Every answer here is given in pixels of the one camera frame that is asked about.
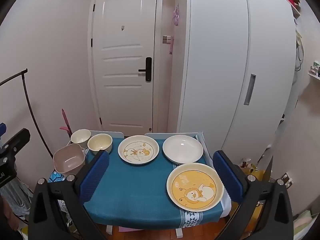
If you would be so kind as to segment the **beige square plastic bowl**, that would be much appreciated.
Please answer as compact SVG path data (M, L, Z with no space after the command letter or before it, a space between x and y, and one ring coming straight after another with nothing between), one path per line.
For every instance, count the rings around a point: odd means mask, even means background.
M76 175L85 165L85 155L78 144L70 144L54 153L53 162L57 173Z

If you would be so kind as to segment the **yellow lion cartoon plate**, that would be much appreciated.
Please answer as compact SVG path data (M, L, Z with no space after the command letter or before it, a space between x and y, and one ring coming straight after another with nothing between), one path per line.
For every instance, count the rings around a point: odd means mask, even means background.
M219 204L225 191L217 172L202 163L183 164L173 169L166 188L175 205L191 212L212 209Z

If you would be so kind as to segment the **cream bowl with duck print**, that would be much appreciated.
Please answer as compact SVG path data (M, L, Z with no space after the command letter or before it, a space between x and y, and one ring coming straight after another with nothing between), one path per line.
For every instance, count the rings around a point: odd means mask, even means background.
M109 134L97 134L89 139L87 146L93 154L99 151L106 151L108 154L112 151L113 139Z

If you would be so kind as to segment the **plain white plate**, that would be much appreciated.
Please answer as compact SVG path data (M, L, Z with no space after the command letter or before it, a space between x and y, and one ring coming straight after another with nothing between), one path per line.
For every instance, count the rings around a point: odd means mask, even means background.
M176 164L197 162L203 155L203 146L188 135L173 135L163 142L163 153Z

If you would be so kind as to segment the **white duck cartoon plate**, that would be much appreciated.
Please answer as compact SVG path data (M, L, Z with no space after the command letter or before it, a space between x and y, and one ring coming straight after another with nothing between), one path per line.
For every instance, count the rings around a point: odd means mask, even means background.
M118 155L132 165L144 165L153 161L159 154L158 142L146 135L133 135L125 138L118 146Z

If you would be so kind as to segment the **pile of clothes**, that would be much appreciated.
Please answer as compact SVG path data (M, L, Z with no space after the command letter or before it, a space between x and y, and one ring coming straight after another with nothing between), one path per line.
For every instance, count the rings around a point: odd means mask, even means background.
M15 178L1 188L1 196L19 219L25 222L29 220L33 191L28 185Z

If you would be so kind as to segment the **black curved rack pole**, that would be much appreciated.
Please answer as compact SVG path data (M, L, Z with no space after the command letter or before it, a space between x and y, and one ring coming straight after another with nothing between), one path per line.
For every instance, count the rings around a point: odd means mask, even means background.
M28 91L27 91L27 85L26 85L26 82L25 82L25 74L27 72L28 72L28 69L26 68L25 70L8 77L7 79L5 79L5 80L0 82L0 86L8 83L9 81L11 81L11 80L13 80L13 79L15 79L17 77L21 77L23 90L24 90L24 95L25 95L25 99L26 99L26 102L27 102L27 105L28 105L30 116L31 116L31 118L33 120L34 126L35 126L35 128L36 128L36 130L38 132L38 135L39 135L40 139L42 140L43 145L45 146L45 148L46 148L47 152L49 153L49 155L51 156L51 158L53 158L53 154L52 154L51 150L49 149L49 147L48 147L48 145L47 145L47 143L46 143L46 141L45 141L45 139L44 139L44 137L43 137L43 135L41 133L41 130L40 130L39 126L38 126L38 123L36 121L35 115L33 113L33 109L32 109L32 106L31 106L31 103L30 103L30 99L29 99L29 95L28 95Z

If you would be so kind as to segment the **blue patterned tablecloth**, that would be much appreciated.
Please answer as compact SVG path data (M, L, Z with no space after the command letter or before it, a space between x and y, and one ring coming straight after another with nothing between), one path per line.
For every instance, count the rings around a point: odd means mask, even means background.
M188 212L167 194L167 178L176 165L162 151L145 165L131 165L118 155L121 138L113 140L110 161L90 201L84 207L94 222L133 229L176 229L217 222L231 210L225 194L215 207Z

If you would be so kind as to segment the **white panel door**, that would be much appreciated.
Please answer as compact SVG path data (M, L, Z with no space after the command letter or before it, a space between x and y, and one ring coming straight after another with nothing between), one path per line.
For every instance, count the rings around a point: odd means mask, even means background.
M127 136L153 130L162 0L92 0L89 67L100 127ZM152 81L145 59L152 58Z

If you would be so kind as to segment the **white wardrobe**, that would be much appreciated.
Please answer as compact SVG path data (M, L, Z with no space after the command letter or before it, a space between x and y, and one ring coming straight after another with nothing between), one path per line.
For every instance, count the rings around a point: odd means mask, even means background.
M168 127L195 132L211 161L258 161L279 141L292 90L288 0L176 0Z

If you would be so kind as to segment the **wall light switch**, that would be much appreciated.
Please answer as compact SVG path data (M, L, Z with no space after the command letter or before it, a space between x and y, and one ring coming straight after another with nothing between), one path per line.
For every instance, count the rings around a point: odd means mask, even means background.
M171 44L171 36L170 35L163 35L162 36L162 42L164 44Z

